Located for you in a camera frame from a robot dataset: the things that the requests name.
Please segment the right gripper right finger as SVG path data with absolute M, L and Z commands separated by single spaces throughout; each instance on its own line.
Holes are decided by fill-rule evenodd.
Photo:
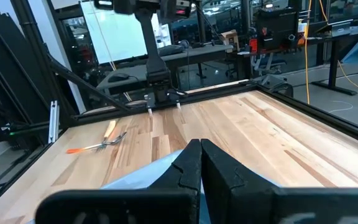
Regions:
M 212 224 L 358 224 L 358 188 L 279 187 L 210 140 L 201 145 Z

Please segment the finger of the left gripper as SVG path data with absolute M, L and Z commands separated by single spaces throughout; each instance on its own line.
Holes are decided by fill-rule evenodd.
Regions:
M 97 9 L 130 15 L 134 13 L 135 0 L 94 0 L 94 6 Z
M 168 24 L 180 19 L 187 19 L 191 13 L 194 0 L 161 0 L 159 21 Z

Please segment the wooden-handled metal fork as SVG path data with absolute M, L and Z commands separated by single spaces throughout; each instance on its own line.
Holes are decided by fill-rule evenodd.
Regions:
M 103 149 L 106 148 L 106 143 L 108 142 L 108 138 L 110 137 L 111 133 L 114 131 L 115 127 L 116 127 L 116 120 L 110 121 L 105 131 L 105 134 L 103 136 L 103 141 L 101 145 L 96 148 L 96 152 L 102 151 Z

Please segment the orange-handled metal spoon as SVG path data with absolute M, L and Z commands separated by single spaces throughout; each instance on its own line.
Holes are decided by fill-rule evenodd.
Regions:
M 102 142 L 100 144 L 96 144 L 96 145 L 88 146 L 88 147 L 68 149 L 66 151 L 66 153 L 67 154 L 75 154 L 75 153 L 85 152 L 85 151 L 89 151 L 89 150 L 101 151 L 101 150 L 105 149 L 107 146 L 112 146 L 112 145 L 120 143 L 122 141 L 122 139 L 126 136 L 126 134 L 127 134 L 126 132 L 123 132 L 118 137 L 116 137 L 115 139 L 113 139 L 112 141 L 109 141 L 109 142 Z

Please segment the gray plastic tray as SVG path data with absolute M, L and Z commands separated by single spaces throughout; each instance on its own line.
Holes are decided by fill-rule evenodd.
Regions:
M 128 190 L 146 188 L 155 182 L 168 169 L 171 163 L 182 151 L 183 150 L 180 149 L 165 157 L 157 159 L 134 172 L 120 177 L 108 184 L 104 184 L 101 189 Z M 211 224 L 203 184 L 201 184 L 199 224 Z

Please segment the white board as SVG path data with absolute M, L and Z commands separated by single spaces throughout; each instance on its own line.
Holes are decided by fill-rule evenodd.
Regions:
M 142 28 L 135 15 L 96 9 L 92 1 L 81 2 L 80 6 L 99 63 L 147 53 Z

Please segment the gray desk top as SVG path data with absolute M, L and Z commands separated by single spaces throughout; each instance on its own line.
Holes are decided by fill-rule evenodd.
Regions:
M 196 49 L 188 49 L 182 53 L 163 56 L 162 60 L 168 67 L 182 67 L 188 64 L 219 60 L 232 52 L 231 45 L 207 45 Z
M 128 80 L 121 82 L 109 83 L 108 78 L 114 73 L 126 73 L 130 75 Z M 109 72 L 106 77 L 96 87 L 106 94 L 115 95 L 133 90 L 140 90 L 147 85 L 145 65 L 135 67 L 120 68 L 116 71 Z

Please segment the brown cardboard box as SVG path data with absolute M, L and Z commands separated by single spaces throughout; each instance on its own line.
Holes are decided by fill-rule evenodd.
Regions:
M 231 45 L 231 46 L 233 46 L 233 51 L 235 51 L 235 52 L 239 51 L 239 49 L 240 49 L 239 39 L 238 39 L 237 31 L 235 29 L 227 31 L 227 32 L 223 32 L 223 33 L 221 33 L 221 36 L 223 38 L 224 45 Z

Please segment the black computer mouse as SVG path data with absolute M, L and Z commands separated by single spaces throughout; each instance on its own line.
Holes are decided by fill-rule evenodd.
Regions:
M 121 82 L 124 80 L 128 80 L 129 77 L 130 77 L 130 75 L 128 75 L 126 73 L 114 73 L 108 78 L 108 82 L 109 83 Z

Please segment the black equipment rack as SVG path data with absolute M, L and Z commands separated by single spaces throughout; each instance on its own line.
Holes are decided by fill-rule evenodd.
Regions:
M 298 46 L 298 11 L 284 9 L 261 9 L 256 13 L 258 52 L 291 49 Z

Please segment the white office chair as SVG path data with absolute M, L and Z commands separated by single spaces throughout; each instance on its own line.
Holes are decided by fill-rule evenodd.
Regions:
M 274 59 L 274 53 L 251 56 L 250 62 L 255 76 L 281 75 L 282 66 L 287 64 L 284 59 Z

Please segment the black standing desk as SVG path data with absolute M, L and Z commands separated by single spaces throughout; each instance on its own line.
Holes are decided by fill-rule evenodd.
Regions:
M 317 44 L 330 42 L 331 43 L 331 57 L 329 64 L 329 77 L 328 82 L 323 83 L 322 81 L 311 82 L 312 85 L 325 88 L 331 91 L 336 91 L 338 93 L 343 93 L 345 95 L 354 96 L 357 94 L 356 91 L 349 90 L 346 88 L 341 88 L 336 86 L 336 78 L 337 78 L 337 68 L 339 66 L 339 41 L 349 37 L 358 37 L 358 34 L 348 34 L 337 37 L 325 38 L 321 41 L 318 41 Z

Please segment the silver laptop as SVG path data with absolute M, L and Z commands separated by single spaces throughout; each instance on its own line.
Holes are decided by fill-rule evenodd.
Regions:
M 320 34 L 330 32 L 331 37 L 350 35 L 352 21 L 352 19 L 349 19 L 345 21 L 327 23 L 326 25 L 322 26 L 322 28 L 317 29 L 315 32 Z

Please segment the black aluminium table frame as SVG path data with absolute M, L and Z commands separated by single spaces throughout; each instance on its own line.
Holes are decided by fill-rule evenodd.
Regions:
M 313 118 L 316 119 L 354 139 L 358 139 L 358 125 L 346 121 L 340 117 L 337 117 L 331 113 L 323 111 L 314 106 L 308 105 L 302 101 L 296 100 L 289 96 L 285 96 L 277 91 L 272 91 L 266 86 L 259 85 L 250 80 L 240 80 L 231 83 L 219 84 L 215 86 L 209 86 L 206 88 L 200 88 L 196 90 L 191 90 L 189 96 L 182 100 L 183 105 L 196 103 L 204 100 L 212 100 L 215 98 L 222 98 L 229 95 L 235 95 L 238 93 L 245 93 L 248 91 L 259 91 L 265 95 L 268 95 L 271 98 L 275 98 L 277 101 L 288 105 L 289 107 Z M 105 107 L 99 111 L 94 111 L 90 114 L 81 114 L 77 116 L 77 123 L 69 125 L 64 128 L 60 133 L 60 137 L 63 137 L 67 130 L 71 128 L 77 128 L 79 126 L 88 125 L 91 123 L 100 123 L 102 121 L 113 120 L 116 118 L 123 118 L 126 116 L 132 116 L 136 114 L 143 114 L 146 112 L 146 108 L 140 103 L 136 103 L 133 108 L 129 107 L 127 111 L 123 109 L 117 109 L 114 107 Z M 6 194 L 7 191 L 12 188 L 16 182 L 31 169 L 34 164 L 51 148 L 59 146 L 60 142 L 46 144 L 42 150 L 31 158 L 22 169 L 18 171 L 10 180 L 8 180 L 2 187 L 0 187 L 0 198 Z

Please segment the silver aluminium bracket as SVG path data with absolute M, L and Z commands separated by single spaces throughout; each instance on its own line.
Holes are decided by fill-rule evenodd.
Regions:
M 54 143 L 58 139 L 60 107 L 58 101 L 52 101 L 50 105 L 50 119 L 48 130 L 48 143 Z

